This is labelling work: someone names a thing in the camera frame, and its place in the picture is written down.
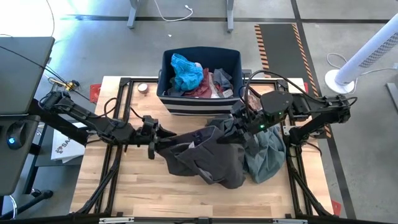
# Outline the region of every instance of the wooden table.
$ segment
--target wooden table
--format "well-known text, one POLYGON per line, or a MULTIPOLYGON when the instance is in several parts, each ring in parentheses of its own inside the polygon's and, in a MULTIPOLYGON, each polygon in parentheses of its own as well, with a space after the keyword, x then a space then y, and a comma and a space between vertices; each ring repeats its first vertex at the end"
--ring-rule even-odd
MULTIPOLYGON (((119 80, 120 77, 104 77, 96 114, 102 114, 104 103, 116 96, 119 80)), ((295 79, 294 82, 303 86, 302 79, 295 79)), ((131 106, 137 113, 159 119, 164 128, 177 134, 200 129, 209 118, 173 116, 156 96, 157 84, 149 83, 149 93, 146 96, 140 94, 136 87, 134 86, 131 106)), ((274 89, 272 85, 252 87, 259 93, 274 89)), ((133 113, 130 114, 129 122, 136 128, 142 125, 133 113)), ((105 149, 106 144, 103 142, 87 145, 70 211, 81 208, 97 188, 105 149)), ((311 146, 304 146, 302 158, 309 188, 320 203, 329 212, 333 212, 320 153, 311 146)), ((305 211, 302 191, 300 187, 297 188, 300 206, 305 211)), ((104 194, 103 209, 107 198, 108 190, 104 194)), ((155 160, 148 159, 146 146, 129 146, 127 153, 122 156, 113 206, 113 214, 116 212, 134 217, 282 218, 286 213, 294 215, 286 163, 275 176, 261 184, 255 184, 247 176, 243 186, 228 190, 220 184, 207 185, 199 176, 179 177, 169 174, 163 157, 156 155, 155 160)))

